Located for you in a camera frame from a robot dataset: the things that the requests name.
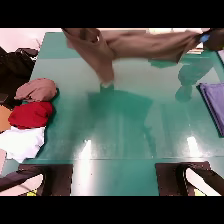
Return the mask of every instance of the black bag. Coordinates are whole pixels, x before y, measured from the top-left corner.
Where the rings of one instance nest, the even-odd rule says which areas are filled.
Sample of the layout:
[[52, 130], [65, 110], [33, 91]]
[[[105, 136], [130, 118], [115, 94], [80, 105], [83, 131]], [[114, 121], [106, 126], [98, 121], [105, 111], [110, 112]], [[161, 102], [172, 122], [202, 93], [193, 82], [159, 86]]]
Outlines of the black bag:
[[22, 101], [14, 100], [17, 89], [29, 82], [38, 51], [19, 48], [16, 52], [10, 52], [0, 56], [0, 93], [8, 95], [4, 103], [9, 109], [19, 106]]

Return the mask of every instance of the red garment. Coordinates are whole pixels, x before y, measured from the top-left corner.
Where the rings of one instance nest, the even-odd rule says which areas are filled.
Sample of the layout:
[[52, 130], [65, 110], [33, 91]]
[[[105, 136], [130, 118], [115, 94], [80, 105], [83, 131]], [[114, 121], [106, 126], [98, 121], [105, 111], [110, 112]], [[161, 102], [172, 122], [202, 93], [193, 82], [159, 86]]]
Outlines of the red garment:
[[46, 126], [52, 113], [50, 102], [32, 102], [15, 107], [8, 120], [18, 129], [40, 128]]

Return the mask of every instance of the glossy green tabletop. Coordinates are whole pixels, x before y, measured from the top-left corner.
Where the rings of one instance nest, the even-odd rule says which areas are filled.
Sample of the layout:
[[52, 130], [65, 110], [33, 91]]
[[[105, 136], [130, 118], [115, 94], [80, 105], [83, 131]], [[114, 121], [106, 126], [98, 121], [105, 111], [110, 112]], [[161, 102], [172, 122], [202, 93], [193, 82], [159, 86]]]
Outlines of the glossy green tabletop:
[[114, 70], [103, 88], [63, 33], [45, 35], [31, 79], [54, 80], [59, 94], [46, 143], [26, 163], [73, 163], [72, 195], [158, 195], [157, 162], [208, 160], [224, 176], [224, 139], [196, 88], [224, 81], [215, 52], [123, 59]]

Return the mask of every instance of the white garment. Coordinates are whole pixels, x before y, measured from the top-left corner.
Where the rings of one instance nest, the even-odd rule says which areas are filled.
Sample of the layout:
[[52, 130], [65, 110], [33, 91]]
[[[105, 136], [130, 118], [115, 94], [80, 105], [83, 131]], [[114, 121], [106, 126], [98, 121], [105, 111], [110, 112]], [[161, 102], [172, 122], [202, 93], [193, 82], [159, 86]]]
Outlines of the white garment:
[[7, 159], [22, 163], [26, 158], [35, 158], [44, 144], [45, 127], [20, 130], [11, 127], [0, 134], [0, 149], [7, 152]]

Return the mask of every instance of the dark blue garment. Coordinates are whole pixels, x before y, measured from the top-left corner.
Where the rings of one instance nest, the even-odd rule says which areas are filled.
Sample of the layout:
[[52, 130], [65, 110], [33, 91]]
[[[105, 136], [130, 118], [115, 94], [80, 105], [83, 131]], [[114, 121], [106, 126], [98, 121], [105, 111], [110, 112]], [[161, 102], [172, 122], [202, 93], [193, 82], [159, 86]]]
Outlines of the dark blue garment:
[[224, 136], [224, 83], [201, 83], [199, 87], [220, 134]]

